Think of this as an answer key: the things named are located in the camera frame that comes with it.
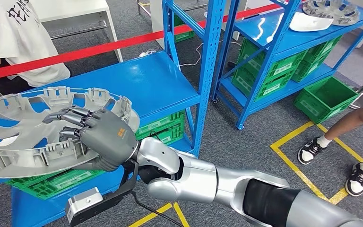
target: green plastic crate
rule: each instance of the green plastic crate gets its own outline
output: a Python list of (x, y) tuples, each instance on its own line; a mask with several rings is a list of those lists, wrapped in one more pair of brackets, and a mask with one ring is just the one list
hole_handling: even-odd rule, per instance
[(355, 91), (331, 76), (304, 88), (294, 105), (319, 124), (346, 109), (357, 96)]
[[(179, 25), (184, 25), (184, 21), (182, 21), (177, 15), (174, 15), (174, 26), (179, 26)], [(174, 35), (174, 42), (177, 43), (177, 42), (181, 42), (183, 40), (186, 40), (186, 39), (190, 39), (194, 37), (194, 32), (193, 31), (189, 31), (189, 32), (185, 32), (185, 33), (182, 33), (182, 34), (178, 34), (178, 35)]]
[[(262, 83), (254, 101), (258, 101), (261, 98), (270, 95), (272, 92), (284, 88), (289, 82), (293, 73), (294, 71), (274, 78), (273, 80), (269, 80), (266, 83)], [(248, 95), (250, 95), (252, 85), (255, 82), (255, 78), (256, 76), (253, 76), (249, 71), (241, 67), (234, 73), (232, 78), (232, 84), (235, 85), (241, 92), (243, 92), (248, 97)]]
[(64, 172), (43, 176), (11, 179), (10, 181), (6, 182), (6, 184), (33, 195), (41, 200), (46, 200), (103, 173), (105, 172), (96, 170), (84, 171), (69, 169)]
[(294, 75), (292, 76), (292, 80), (294, 80), (297, 83), (300, 83), (306, 76), (308, 76), (310, 73), (314, 72), (317, 68), (319, 68), (319, 66), (322, 65), (326, 57), (327, 55), (325, 55), (324, 57), (313, 63), (308, 63), (305, 60), (301, 61), (296, 71), (294, 72)]
[[(242, 47), (240, 49), (239, 58), (237, 60), (237, 64), (243, 61), (244, 59), (248, 58), (250, 55), (255, 53), (259, 48), (250, 42), (247, 39), (243, 40)], [(285, 75), (291, 71), (295, 71), (298, 65), (300, 64), (301, 60), (305, 56), (307, 51), (303, 51), (301, 53), (295, 54), (293, 56), (287, 57), (285, 59), (279, 60), (275, 62), (268, 74), (264, 78), (264, 82), (269, 82), (274, 78), (278, 78), (281, 75)], [(257, 75), (261, 68), (262, 63), (265, 59), (265, 52), (261, 52), (257, 54), (254, 58), (248, 61), (246, 64), (243, 65), (247, 71), (249, 71), (253, 75)]]
[(138, 140), (142, 140), (146, 137), (158, 137), (164, 144), (170, 144), (183, 138), (184, 136), (184, 118), (174, 121), (167, 128), (160, 131), (149, 131), (145, 134), (137, 136)]
[(303, 60), (312, 64), (315, 62), (319, 62), (319, 60), (322, 58), (326, 58), (329, 55), (329, 53), (333, 50), (333, 48), (336, 46), (336, 44), (339, 42), (341, 37), (342, 36), (339, 36), (337, 38), (334, 38), (332, 40), (329, 40), (327, 42), (324, 42), (322, 44), (319, 44), (317, 46), (308, 49), (308, 52), (304, 56)]
[(155, 131), (161, 131), (169, 126), (170, 123), (173, 123), (177, 120), (183, 120), (184, 121), (185, 111), (178, 111), (176, 113), (173, 113), (167, 117), (164, 117), (158, 121), (152, 122), (148, 125), (145, 125), (143, 127), (140, 127), (137, 132), (136, 136), (139, 137), (142, 134), (150, 133), (152, 130)]

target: yellow floor marking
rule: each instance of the yellow floor marking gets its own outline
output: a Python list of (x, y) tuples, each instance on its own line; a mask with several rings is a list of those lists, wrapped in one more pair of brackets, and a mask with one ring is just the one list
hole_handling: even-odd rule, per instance
[[(300, 126), (296, 130), (292, 131), (291, 133), (285, 135), (272, 145), (270, 147), (274, 150), (274, 152), (281, 157), (284, 162), (304, 181), (304, 183), (311, 188), (311, 190), (319, 197), (321, 197), (324, 200), (329, 201), (332, 204), (338, 204), (342, 199), (344, 199), (348, 194), (346, 192), (345, 188), (340, 189), (339, 192), (337, 192), (332, 198), (328, 199), (300, 170), (299, 168), (279, 149), (280, 146), (285, 144), (287, 141), (291, 140), (298, 134), (305, 131), (307, 128), (313, 126), (314, 123), (307, 122), (306, 124)], [(321, 124), (317, 124), (317, 127), (320, 128), (323, 132), (327, 132), (328, 129), (325, 128)], [(353, 149), (351, 149), (349, 146), (347, 146), (343, 141), (341, 141), (339, 138), (334, 139), (341, 147), (343, 147), (350, 155), (355, 157), (358, 161), (363, 162), (363, 158), (357, 154)]]
[[(157, 209), (156, 211), (158, 211), (159, 213), (163, 213), (163, 212), (169, 210), (170, 208), (172, 208), (172, 205), (171, 205), (171, 203), (168, 203), (168, 204), (164, 205), (163, 207)], [(142, 219), (134, 222), (129, 227), (139, 227), (139, 226), (145, 224), (146, 222), (150, 221), (151, 219), (155, 218), (156, 216), (158, 216), (158, 215), (155, 213), (150, 213), (147, 216), (143, 217)]]
[(190, 225), (187, 223), (187, 220), (186, 220), (182, 210), (180, 209), (179, 205), (176, 202), (173, 204), (173, 208), (176, 211), (177, 216), (179, 216), (180, 221), (183, 224), (183, 226), (184, 227), (190, 227)]
[(346, 196), (348, 196), (346, 189), (342, 188), (338, 193), (336, 193), (332, 198), (329, 199), (329, 202), (336, 205)]
[[(328, 129), (325, 128), (321, 124), (317, 124), (318, 128), (320, 128), (322, 131), (327, 132)], [(358, 155), (353, 149), (351, 149), (349, 146), (347, 146), (343, 141), (341, 141), (339, 138), (334, 139), (340, 146), (342, 146), (350, 155), (355, 157), (359, 162), (363, 162), (363, 158)]]
[(320, 198), (329, 200), (326, 196), (298, 169), (298, 167), (274, 144), (270, 146), (279, 157), (281, 157), (286, 164), (304, 181), (304, 183), (311, 188), (311, 190)]
[(313, 126), (314, 123), (312, 122), (307, 122), (306, 124), (300, 126), (298, 129), (294, 130), (293, 132), (285, 135), (284, 137), (282, 137), (280, 140), (276, 141), (275, 143), (273, 143), (272, 145), (276, 146), (276, 147), (280, 147), (283, 144), (285, 144), (287, 141), (291, 140), (293, 137), (295, 137), (296, 135), (302, 133), (303, 131), (305, 131), (307, 128)]

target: sneaker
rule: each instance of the sneaker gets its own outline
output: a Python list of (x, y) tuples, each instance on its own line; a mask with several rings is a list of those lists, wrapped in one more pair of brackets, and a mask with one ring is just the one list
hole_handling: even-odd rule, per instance
[(346, 181), (346, 191), (352, 196), (363, 194), (363, 170), (360, 163), (353, 166), (351, 176)]
[(298, 151), (297, 158), (301, 164), (309, 164), (317, 154), (325, 149), (317, 143), (318, 138), (319, 137), (314, 138)]

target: black cable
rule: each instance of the black cable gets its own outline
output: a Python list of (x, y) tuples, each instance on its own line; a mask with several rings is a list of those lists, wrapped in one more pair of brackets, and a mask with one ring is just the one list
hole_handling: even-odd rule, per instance
[(155, 130), (152, 130), (150, 133), (149, 133), (149, 137), (156, 137), (159, 141), (161, 141), (161, 139), (159, 138), (158, 136), (158, 133), (155, 131)]
[(159, 215), (159, 216), (161, 216), (161, 217), (163, 217), (163, 218), (165, 218), (165, 219), (167, 219), (167, 220), (169, 220), (169, 221), (173, 222), (173, 223), (174, 223), (174, 224), (176, 224), (177, 226), (184, 227), (182, 224), (180, 224), (180, 223), (179, 223), (179, 222), (177, 222), (176, 220), (174, 220), (174, 219), (172, 219), (172, 218), (170, 218), (170, 217), (166, 216), (165, 214), (159, 213), (158, 211), (156, 211), (156, 210), (154, 210), (154, 209), (152, 209), (152, 208), (150, 208), (150, 207), (148, 207), (148, 206), (146, 206), (146, 205), (142, 204), (140, 201), (138, 201), (138, 199), (137, 199), (137, 195), (136, 195), (136, 193), (135, 193), (134, 191), (131, 191), (131, 192), (130, 192), (130, 194), (131, 194), (131, 195), (133, 195), (134, 200), (136, 201), (136, 203), (137, 203), (139, 206), (141, 206), (141, 207), (143, 207), (143, 208), (145, 208), (145, 209), (147, 209), (147, 210), (149, 210), (149, 211), (151, 211), (151, 212), (153, 212), (153, 213), (155, 213), (155, 214), (157, 214), (157, 215)]

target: red barrier tape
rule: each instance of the red barrier tape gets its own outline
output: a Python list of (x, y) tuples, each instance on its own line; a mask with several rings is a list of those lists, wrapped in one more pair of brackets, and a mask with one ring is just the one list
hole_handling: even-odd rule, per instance
[[(280, 8), (277, 4), (270, 4), (263, 7), (255, 8), (255, 9), (249, 9), (246, 11), (242, 11), (237, 13), (236, 18), (243, 18), (243, 17), (249, 17), (253, 16), (262, 12), (270, 11), (273, 9)], [(223, 22), (227, 21), (227, 16), (223, 17)], [(199, 21), (198, 24), (201, 27), (205, 27), (205, 21)], [(181, 34), (185, 32), (191, 31), (191, 28), (188, 25), (182, 25), (177, 26), (174, 28), (174, 33)], [(153, 32), (145, 35), (138, 35), (131, 38), (122, 39), (116, 42), (106, 43), (98, 46), (88, 47), (85, 49), (77, 50), (77, 51), (71, 51), (67, 53), (62, 53), (60, 55), (52, 56), (49, 58), (39, 59), (35, 61), (29, 61), (17, 65), (7, 66), (0, 68), (0, 78), (18, 74), (21, 72), (29, 71), (29, 70), (35, 70), (38, 68), (63, 63), (63, 62), (69, 62), (81, 58), (90, 57), (93, 55), (113, 51), (116, 49), (126, 48), (129, 46), (142, 44), (145, 42), (153, 41), (155, 39), (160, 39), (164, 37), (163, 31)]]

